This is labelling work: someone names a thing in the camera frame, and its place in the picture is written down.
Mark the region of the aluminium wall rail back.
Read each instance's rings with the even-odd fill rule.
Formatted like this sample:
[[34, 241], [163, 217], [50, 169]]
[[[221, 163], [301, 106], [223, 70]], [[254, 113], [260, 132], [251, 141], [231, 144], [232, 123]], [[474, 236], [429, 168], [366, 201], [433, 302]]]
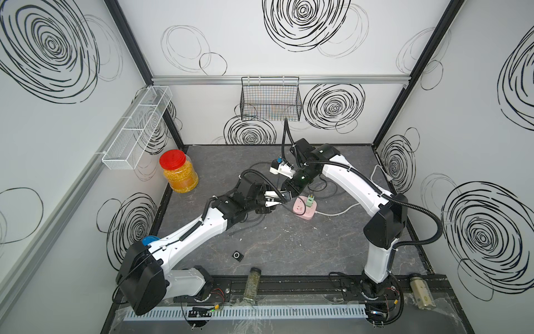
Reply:
[[173, 75], [154, 76], [155, 85], [289, 85], [289, 84], [400, 84], [410, 75]]

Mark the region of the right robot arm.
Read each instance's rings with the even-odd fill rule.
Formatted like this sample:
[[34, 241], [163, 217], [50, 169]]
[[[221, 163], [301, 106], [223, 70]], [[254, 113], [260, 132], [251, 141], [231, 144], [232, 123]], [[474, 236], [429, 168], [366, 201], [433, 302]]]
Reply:
[[[296, 159], [297, 168], [278, 167], [276, 172], [286, 177], [282, 190], [290, 193], [290, 199], [297, 199], [316, 178], [323, 175], [351, 195], [369, 215], [370, 220], [364, 227], [369, 249], [360, 289], [366, 299], [376, 300], [384, 294], [387, 283], [392, 280], [394, 253], [400, 247], [436, 242], [444, 232], [441, 219], [430, 210], [409, 203], [403, 194], [393, 194], [378, 186], [353, 167], [334, 146], [323, 144], [315, 148], [305, 139], [293, 140], [287, 119], [284, 120], [279, 164], [286, 163], [286, 139], [290, 141], [290, 151]], [[409, 209], [421, 212], [435, 221], [437, 230], [432, 237], [419, 241], [399, 240], [407, 223]]]

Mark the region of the aluminium wall rail left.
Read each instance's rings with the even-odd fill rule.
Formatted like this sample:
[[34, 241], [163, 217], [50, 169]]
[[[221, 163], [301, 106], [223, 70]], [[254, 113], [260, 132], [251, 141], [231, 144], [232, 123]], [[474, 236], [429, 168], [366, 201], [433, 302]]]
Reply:
[[100, 173], [104, 169], [102, 156], [105, 155], [122, 131], [126, 120], [133, 114], [136, 104], [142, 100], [148, 90], [153, 86], [149, 85], [139, 89], [137, 96], [128, 106], [123, 116], [116, 123], [100, 147], [93, 153], [77, 179], [73, 182], [67, 193], [58, 202], [53, 211], [46, 217], [40, 228], [37, 229], [36, 236], [25, 248], [18, 261], [13, 265], [8, 275], [1, 281], [1, 316], [9, 313], [18, 302], [22, 292], [31, 282], [44, 259], [54, 247], [58, 237], [65, 229], [72, 215], [77, 211], [86, 194], [93, 186]]

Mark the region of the pink power strip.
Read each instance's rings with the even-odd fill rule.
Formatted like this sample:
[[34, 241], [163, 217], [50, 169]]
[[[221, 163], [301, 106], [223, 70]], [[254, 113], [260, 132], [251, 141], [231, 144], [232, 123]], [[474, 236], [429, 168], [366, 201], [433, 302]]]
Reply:
[[311, 220], [317, 212], [317, 202], [312, 207], [307, 207], [305, 202], [308, 196], [299, 196], [293, 204], [292, 212], [299, 218]]

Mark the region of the blue lid jar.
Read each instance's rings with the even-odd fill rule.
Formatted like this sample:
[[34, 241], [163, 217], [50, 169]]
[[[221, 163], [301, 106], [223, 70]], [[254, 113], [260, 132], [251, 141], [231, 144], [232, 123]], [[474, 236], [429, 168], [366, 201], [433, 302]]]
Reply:
[[158, 240], [159, 240], [159, 238], [157, 236], [148, 235], [148, 236], [144, 237], [141, 240], [141, 242], [142, 242], [143, 246], [149, 246], [152, 242], [156, 242]]

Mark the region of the red lid corn jar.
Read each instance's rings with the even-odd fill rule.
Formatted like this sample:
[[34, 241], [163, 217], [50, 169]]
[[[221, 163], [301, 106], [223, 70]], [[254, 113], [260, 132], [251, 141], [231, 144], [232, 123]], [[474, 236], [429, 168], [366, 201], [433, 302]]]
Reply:
[[196, 188], [199, 177], [190, 158], [181, 150], [168, 150], [159, 158], [164, 177], [177, 193], [188, 193]]

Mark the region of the green charger plug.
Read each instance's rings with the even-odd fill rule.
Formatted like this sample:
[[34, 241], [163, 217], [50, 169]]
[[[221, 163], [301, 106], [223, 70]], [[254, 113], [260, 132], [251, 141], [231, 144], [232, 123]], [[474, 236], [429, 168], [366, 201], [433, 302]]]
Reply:
[[307, 200], [305, 202], [305, 205], [307, 207], [312, 207], [315, 203], [315, 197], [314, 195], [310, 194], [308, 197], [307, 197]]

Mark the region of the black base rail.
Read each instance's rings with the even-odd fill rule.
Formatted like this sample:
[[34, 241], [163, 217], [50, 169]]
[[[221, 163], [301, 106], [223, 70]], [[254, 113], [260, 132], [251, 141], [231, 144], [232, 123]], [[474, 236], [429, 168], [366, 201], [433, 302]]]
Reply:
[[[231, 298], [243, 296], [246, 288], [246, 276], [214, 276], [211, 284], [211, 296], [177, 296], [165, 298], [164, 303], [197, 303], [199, 305], [230, 302]], [[262, 276], [259, 281], [257, 296], [267, 295], [304, 295], [324, 294], [340, 296], [345, 301], [368, 302], [362, 294], [359, 276]]]

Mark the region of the beige small bottle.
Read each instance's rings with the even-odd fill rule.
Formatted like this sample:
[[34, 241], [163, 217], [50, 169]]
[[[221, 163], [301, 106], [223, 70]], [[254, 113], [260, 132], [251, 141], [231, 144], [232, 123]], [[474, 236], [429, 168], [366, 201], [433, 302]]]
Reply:
[[432, 297], [430, 288], [422, 276], [412, 274], [409, 276], [410, 287], [414, 295], [416, 304], [420, 310], [433, 310], [437, 306]]

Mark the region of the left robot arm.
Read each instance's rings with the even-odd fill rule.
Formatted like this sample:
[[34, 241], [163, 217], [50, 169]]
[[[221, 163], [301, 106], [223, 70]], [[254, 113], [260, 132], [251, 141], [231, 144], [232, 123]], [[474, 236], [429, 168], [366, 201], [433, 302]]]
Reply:
[[268, 214], [298, 195], [291, 180], [277, 188], [259, 171], [243, 171], [233, 189], [210, 198], [202, 214], [189, 224], [148, 244], [133, 243], [116, 278], [119, 291], [136, 315], [176, 296], [208, 298], [212, 284], [205, 269], [176, 270], [175, 266], [206, 241], [242, 222], [249, 212]]

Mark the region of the aluminium wall rail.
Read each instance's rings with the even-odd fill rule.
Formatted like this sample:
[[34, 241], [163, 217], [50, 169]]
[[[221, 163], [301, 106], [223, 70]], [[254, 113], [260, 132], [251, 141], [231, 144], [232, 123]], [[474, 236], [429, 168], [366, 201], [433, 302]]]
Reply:
[[400, 84], [410, 75], [173, 75], [154, 76], [155, 85], [289, 85], [289, 84]]
[[37, 229], [36, 236], [25, 248], [18, 261], [13, 265], [8, 275], [1, 281], [1, 316], [9, 313], [18, 302], [22, 292], [31, 282], [44, 259], [54, 247], [58, 237], [65, 229], [72, 215], [77, 211], [86, 194], [93, 186], [100, 173], [104, 169], [102, 156], [105, 155], [122, 131], [126, 120], [133, 114], [136, 104], [142, 100], [148, 90], [153, 86], [149, 85], [139, 89], [137, 96], [128, 106], [123, 116], [116, 123], [100, 147], [93, 153], [77, 179], [73, 182], [67, 193], [58, 202], [53, 211], [46, 217], [40, 228]]

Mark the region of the black mp3 player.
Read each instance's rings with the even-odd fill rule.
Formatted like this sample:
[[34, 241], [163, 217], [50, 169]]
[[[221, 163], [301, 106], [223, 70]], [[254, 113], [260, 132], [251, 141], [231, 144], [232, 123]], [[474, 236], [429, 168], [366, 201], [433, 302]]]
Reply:
[[232, 253], [232, 257], [236, 261], [241, 262], [244, 258], [244, 254], [236, 250], [235, 252]]

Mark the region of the glass spice bottle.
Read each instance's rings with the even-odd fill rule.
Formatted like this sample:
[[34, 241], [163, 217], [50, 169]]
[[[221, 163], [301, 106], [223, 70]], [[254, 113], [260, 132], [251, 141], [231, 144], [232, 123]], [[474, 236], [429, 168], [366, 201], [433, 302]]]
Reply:
[[246, 286], [243, 292], [243, 300], [254, 304], [257, 298], [259, 283], [261, 280], [261, 269], [252, 267], [246, 281]]

